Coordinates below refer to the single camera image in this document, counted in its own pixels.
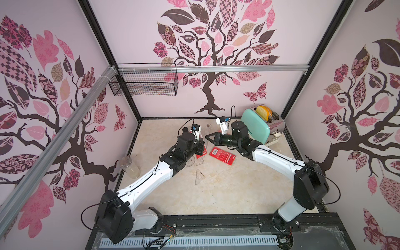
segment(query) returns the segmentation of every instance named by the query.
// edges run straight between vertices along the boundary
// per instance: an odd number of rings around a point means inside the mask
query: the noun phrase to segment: marble floor
[[[176,143],[178,128],[184,122],[186,120],[181,119],[143,121],[131,154],[141,176]],[[220,129],[214,119],[195,119],[195,123],[202,126],[203,136],[207,124],[211,125],[211,133]],[[237,157],[229,166],[208,155],[213,147],[209,142],[203,164],[196,166],[199,162],[195,162],[185,167],[147,196],[137,210],[152,206],[162,214],[273,213],[291,197],[293,183],[282,174],[241,157],[236,150],[231,151]],[[220,148],[229,151],[226,146]],[[284,136],[270,148],[293,157]],[[201,179],[195,185],[197,169]],[[134,181],[125,174],[120,187],[129,186]],[[314,208],[306,212],[317,213],[318,210]]]

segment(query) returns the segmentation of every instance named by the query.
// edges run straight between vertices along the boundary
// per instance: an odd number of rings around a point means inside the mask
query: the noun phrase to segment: aluminum rail
[[[66,123],[64,123],[50,144],[44,149],[31,169],[27,171],[20,183],[4,201],[0,208],[0,238],[7,231],[9,225],[18,215],[28,198],[35,191],[47,170],[72,136],[74,130],[80,124],[93,102],[115,73],[115,67],[112,66],[106,68],[102,74],[103,77],[100,76],[97,78],[97,81],[88,95],[80,102],[76,110]]]
[[[233,66],[187,66],[176,67],[177,73],[201,72],[249,72],[249,71],[307,71],[307,64],[276,64],[276,65],[233,65]],[[119,64],[119,71],[157,71],[173,70],[175,67],[134,67],[132,64]]]

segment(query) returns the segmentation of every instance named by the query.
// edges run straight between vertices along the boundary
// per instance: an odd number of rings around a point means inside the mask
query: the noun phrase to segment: black cable
[[[274,154],[274,155],[276,155],[276,156],[279,156],[280,158],[285,159],[285,160],[287,160],[288,162],[293,163],[294,165],[300,166],[299,164],[297,164],[297,162],[292,162],[291,160],[288,160],[288,159],[286,159],[286,158],[280,156],[279,154],[275,154],[275,153],[272,152],[271,150],[266,150],[266,149],[263,149],[263,148],[256,148],[256,149],[261,149],[261,150],[267,151],[268,153],[271,153],[271,154]],[[340,188],[338,187],[338,185],[336,185],[336,183],[335,183],[333,180],[331,180],[330,178],[326,177],[325,175],[323,175],[323,174],[321,174],[321,173],[319,173],[319,172],[317,172],[317,171],[315,171],[315,170],[313,170],[313,169],[311,169],[311,168],[307,168],[307,169],[308,169],[308,170],[311,170],[311,171],[313,171],[313,172],[316,172],[317,174],[319,174],[319,175],[325,177],[326,179],[330,180],[330,181],[336,186],[336,188],[338,189],[338,191],[339,191],[339,198],[338,198],[337,200],[335,200],[334,202],[325,203],[325,205],[330,205],[330,204],[334,204],[334,203],[338,202],[338,201],[340,200],[340,197],[342,196],[342,193],[340,192]]]

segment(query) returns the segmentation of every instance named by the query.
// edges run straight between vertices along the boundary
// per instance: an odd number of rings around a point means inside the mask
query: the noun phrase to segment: butterfly decal
[[[114,125],[114,131],[126,128],[124,123],[126,114],[123,111],[121,111],[120,107],[118,107],[117,105],[115,105],[115,111],[117,112],[118,121]]]
[[[265,95],[267,94],[265,92],[265,89],[267,88],[266,83],[263,83],[257,90],[256,93],[254,92],[245,92],[243,93],[245,97],[248,97],[250,99],[250,101],[252,101],[253,103],[258,100],[258,98],[266,98]]]

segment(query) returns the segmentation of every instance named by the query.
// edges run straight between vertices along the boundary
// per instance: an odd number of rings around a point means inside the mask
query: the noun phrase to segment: black wire mesh basket
[[[132,63],[118,66],[120,75],[114,76],[109,82],[115,96],[124,95],[122,80],[132,96],[176,96],[178,74],[175,63]]]

